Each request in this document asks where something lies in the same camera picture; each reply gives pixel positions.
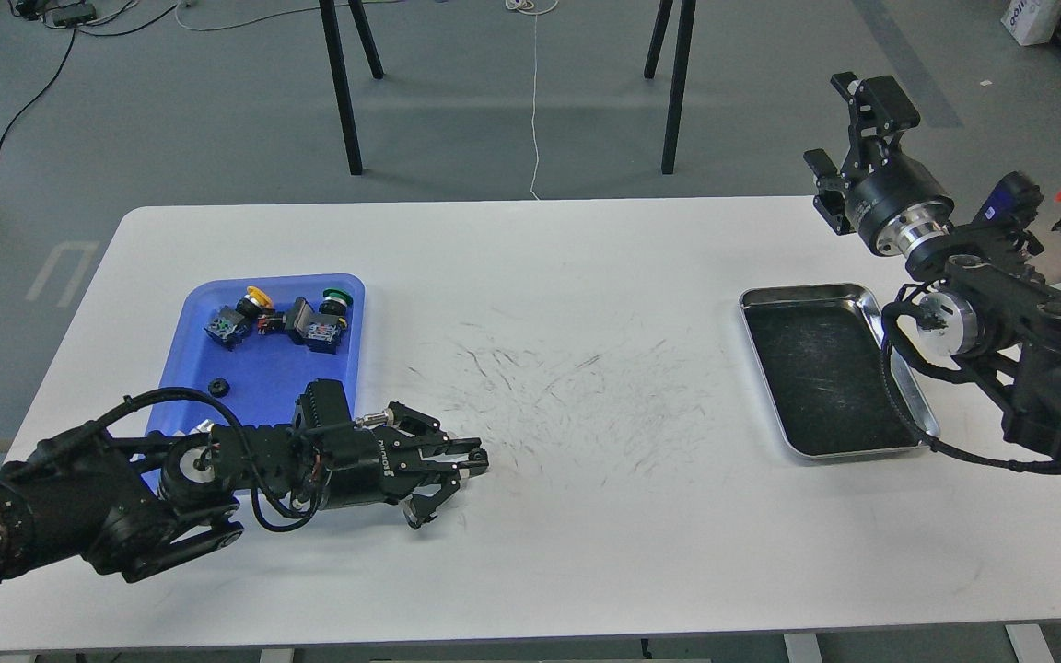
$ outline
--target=white table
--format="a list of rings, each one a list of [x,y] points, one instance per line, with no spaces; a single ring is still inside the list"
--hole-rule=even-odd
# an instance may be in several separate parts
[[[905,277],[807,198],[135,210],[11,456],[156,386],[195,285],[329,272],[366,283],[358,411],[482,436],[489,473],[416,533],[372,505],[268,534],[245,507],[236,545],[144,582],[32,572],[0,587],[0,651],[1061,620],[1061,478],[782,449],[742,291],[889,301]],[[922,386],[946,439],[1021,452],[975,387]]]

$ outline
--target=black chair leg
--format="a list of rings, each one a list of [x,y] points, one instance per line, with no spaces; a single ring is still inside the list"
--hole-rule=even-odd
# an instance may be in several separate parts
[[[321,30],[325,31],[325,50],[330,54],[330,73],[333,75],[333,93],[338,101],[342,121],[342,139],[346,142],[346,162],[350,175],[362,175],[363,156],[359,152],[359,130],[354,127],[354,109],[350,105],[350,87],[346,84],[346,58],[342,53],[338,35],[338,17],[333,12],[333,0],[318,0]]]
[[[661,55],[661,42],[666,37],[666,25],[669,25],[669,14],[673,13],[674,0],[661,0],[658,3],[658,17],[653,21],[653,38],[649,40],[649,54],[645,56],[645,78],[653,78],[658,72],[658,56]]]
[[[371,37],[371,25],[366,21],[363,0],[349,0],[348,4],[350,4],[351,16],[354,16],[354,27],[359,29],[359,39],[363,42],[363,51],[366,51],[366,63],[371,67],[371,75],[376,80],[383,78],[383,64],[380,63],[380,52],[375,49],[375,37]]]
[[[681,124],[681,103],[682,97],[686,93],[686,66],[690,64],[690,41],[694,33],[695,0],[681,0],[678,16],[678,51],[674,55],[674,81],[669,85],[669,110],[666,112],[666,142],[661,152],[661,172],[664,175],[674,175],[674,159],[678,155],[678,125]]]

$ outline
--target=electronic component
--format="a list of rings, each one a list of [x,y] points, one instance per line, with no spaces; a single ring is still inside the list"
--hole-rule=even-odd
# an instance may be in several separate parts
[[[48,17],[55,27],[73,27],[97,20],[97,7],[92,3],[68,4],[67,7],[56,7],[48,12]]]
[[[230,351],[247,336],[253,322],[261,315],[273,314],[273,299],[256,285],[248,285],[248,293],[236,302],[236,308],[224,307],[204,327],[207,335]]]
[[[222,308],[207,324],[206,331],[215,343],[232,349],[247,336],[255,320],[257,334],[288,332],[295,344],[313,352],[334,353],[348,327],[346,312],[352,303],[353,298],[345,291],[327,289],[321,293],[318,310],[314,311],[306,297],[298,297],[289,311],[281,313],[273,310],[273,301],[264,293],[248,286],[248,295],[234,310]]]

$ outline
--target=white cable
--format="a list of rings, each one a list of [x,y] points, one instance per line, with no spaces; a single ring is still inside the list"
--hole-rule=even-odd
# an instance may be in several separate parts
[[[530,140],[534,140],[534,173],[530,175],[530,194],[535,200],[538,200],[539,193],[534,192],[534,184],[536,179],[539,179],[539,134],[535,130],[534,118],[539,109],[539,14],[532,14],[532,16],[534,16],[534,87],[532,87],[530,92]]]
[[[401,3],[403,0],[363,0],[365,4],[387,4],[387,3]],[[220,32],[220,30],[232,30],[234,27],[244,27],[249,24],[258,24],[258,22],[266,21],[269,18],[275,17],[288,17],[290,14],[299,14],[302,12],[316,12],[317,7],[302,7],[300,10],[288,10],[285,12],[277,12],[277,14],[268,14],[266,17],[253,18],[253,20],[241,22],[241,24],[221,24],[215,27],[194,27],[189,24],[182,24],[182,18],[178,16],[178,11],[182,8],[182,4],[178,3],[174,5],[174,22],[177,22],[181,29],[189,30],[191,32]],[[346,3],[335,3],[335,7],[345,7]]]
[[[94,21],[87,21],[85,24],[92,24],[92,25],[105,24],[106,22],[114,20],[114,18],[121,16],[123,12],[136,7],[138,3],[141,2],[142,0],[127,0],[125,4],[122,4],[122,7],[120,10],[114,12],[112,14],[108,14],[108,16],[106,17],[97,18],[97,20]]]
[[[534,1],[532,0],[506,0],[507,10],[518,12],[519,14],[526,14],[528,17],[541,17],[543,14],[553,11],[557,5],[559,5],[559,0],[555,0],[555,4],[552,4],[551,7],[536,12]]]

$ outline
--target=power strip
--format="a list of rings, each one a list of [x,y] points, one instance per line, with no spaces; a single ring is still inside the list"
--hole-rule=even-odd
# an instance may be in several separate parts
[[[48,13],[55,27],[72,27],[97,20],[97,7],[92,3],[80,3],[59,7]]]

